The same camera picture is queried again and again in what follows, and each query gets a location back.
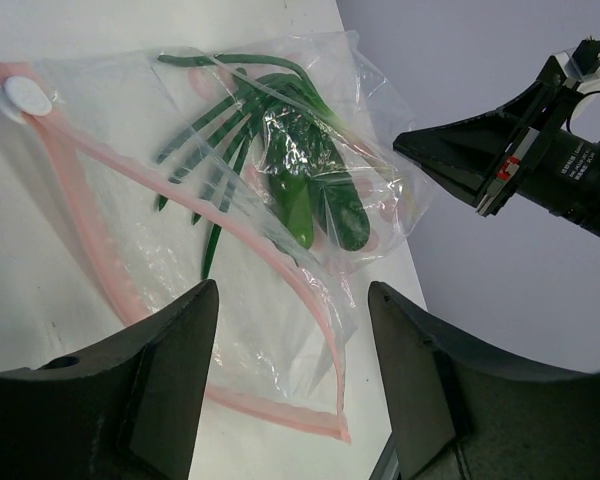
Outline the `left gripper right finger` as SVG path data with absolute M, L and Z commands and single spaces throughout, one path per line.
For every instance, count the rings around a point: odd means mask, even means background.
M 391 432 L 375 479 L 600 479 L 600 372 L 521 357 L 384 282 L 368 307 Z

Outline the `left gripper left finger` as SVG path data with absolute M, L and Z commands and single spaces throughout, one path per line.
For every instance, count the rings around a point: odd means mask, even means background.
M 0 479 L 185 479 L 219 312 L 206 280 L 38 369 L 0 372 Z

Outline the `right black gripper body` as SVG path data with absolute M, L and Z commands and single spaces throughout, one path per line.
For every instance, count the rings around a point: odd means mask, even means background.
M 554 54 L 523 93 L 472 119 L 483 149 L 472 199 L 479 215 L 498 213 L 519 194 L 556 216 L 588 216 L 587 142 L 565 129 L 584 83 L 572 54 Z

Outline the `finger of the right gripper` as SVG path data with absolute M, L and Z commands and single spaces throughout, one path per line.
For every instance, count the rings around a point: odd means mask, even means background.
M 505 119 L 487 113 L 451 124 L 404 132 L 393 150 L 418 163 L 444 190 L 476 203 L 493 162 L 504 152 Z

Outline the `clear zip top bag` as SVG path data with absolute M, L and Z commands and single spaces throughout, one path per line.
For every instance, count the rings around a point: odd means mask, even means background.
M 367 213 L 359 251 L 315 232 L 302 247 L 273 213 L 255 140 L 236 174 L 222 114 L 158 154 L 236 89 L 219 54 L 271 55 L 309 74 Z M 80 246 L 120 321 L 133 325 L 213 280 L 218 324 L 207 397 L 295 430 L 348 441 L 345 346 L 362 312 L 351 278 L 404 244 L 435 188 L 392 149 L 414 115 L 352 32 L 284 36 L 220 52 L 152 47 L 0 60 L 0 107 L 42 143 Z

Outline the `green toy leaf vegetable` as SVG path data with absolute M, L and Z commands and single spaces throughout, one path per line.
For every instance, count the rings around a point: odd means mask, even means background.
M 361 250 L 370 239 L 370 222 L 334 141 L 305 114 L 290 108 L 271 109 L 263 119 L 269 115 L 288 116 L 305 128 L 313 228 L 331 232 L 346 251 Z

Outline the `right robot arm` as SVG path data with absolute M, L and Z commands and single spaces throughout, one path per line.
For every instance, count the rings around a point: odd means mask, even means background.
M 600 81 L 569 51 L 548 58 L 511 101 L 465 120 L 401 133 L 396 153 L 482 217 L 518 194 L 600 238 L 600 141 L 567 131 L 567 121 Z

